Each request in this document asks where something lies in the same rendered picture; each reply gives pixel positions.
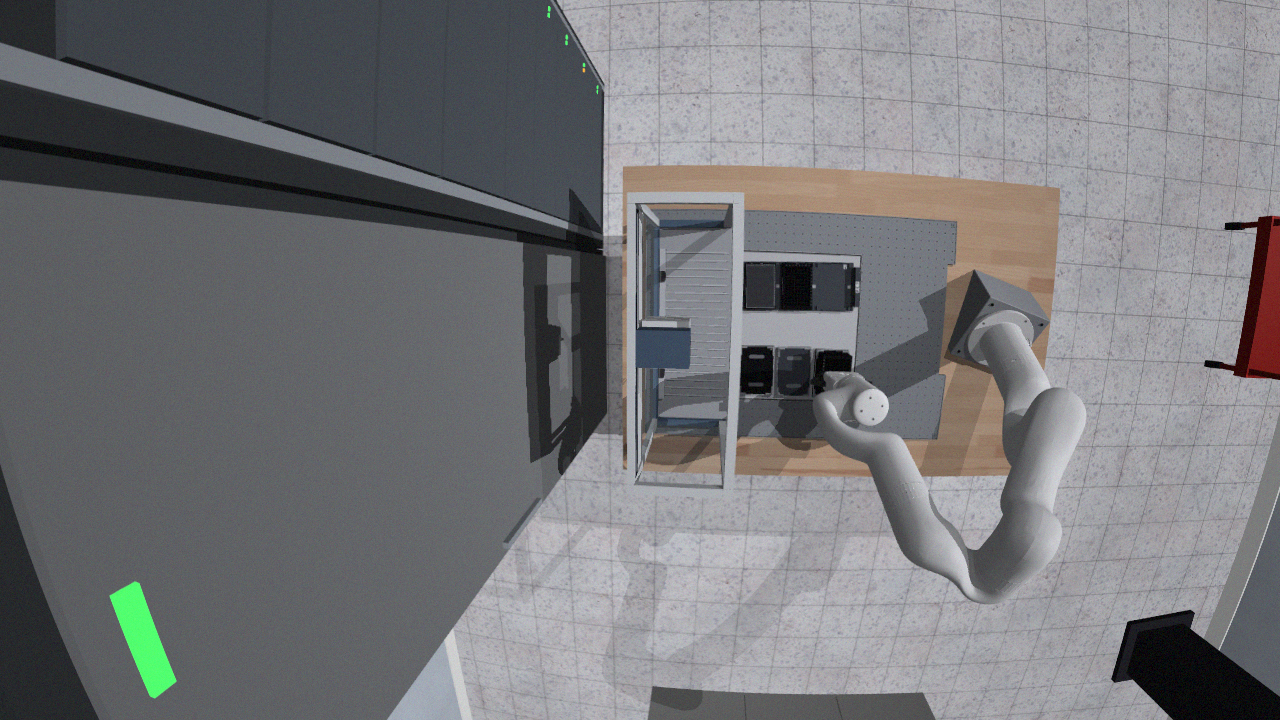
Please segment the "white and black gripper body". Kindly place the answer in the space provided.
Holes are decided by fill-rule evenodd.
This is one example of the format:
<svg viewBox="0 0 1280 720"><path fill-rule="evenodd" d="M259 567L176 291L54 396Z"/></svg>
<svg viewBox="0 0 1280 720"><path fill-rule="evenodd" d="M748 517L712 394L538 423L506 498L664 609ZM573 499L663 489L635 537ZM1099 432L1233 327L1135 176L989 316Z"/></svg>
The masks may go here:
<svg viewBox="0 0 1280 720"><path fill-rule="evenodd" d="M838 380L841 380L845 375L860 375L860 374L856 372L826 372L823 375L826 380L826 387L823 387L823 389L824 391L836 389Z"/></svg>

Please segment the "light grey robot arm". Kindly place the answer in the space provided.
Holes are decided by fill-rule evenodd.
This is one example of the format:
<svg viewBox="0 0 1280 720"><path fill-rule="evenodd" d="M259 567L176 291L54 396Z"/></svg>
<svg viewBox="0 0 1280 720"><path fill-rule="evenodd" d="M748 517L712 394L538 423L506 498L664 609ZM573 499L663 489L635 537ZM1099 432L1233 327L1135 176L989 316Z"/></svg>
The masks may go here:
<svg viewBox="0 0 1280 720"><path fill-rule="evenodd" d="M1011 598L1053 559L1062 536L1053 502L1085 427L1082 398L1070 389L1050 388L1030 348L1033 336L1024 314L1002 310L977 322L966 340L969 354L989 365L1002 395L1004 454L1011 465L1000 498L1004 516L979 550L966 548L957 529L940 515L900 436L844 424L883 421L890 402L881 389L860 375L845 375L836 389L813 398L828 445L870 469L902 553L954 582L977 603Z"/></svg>

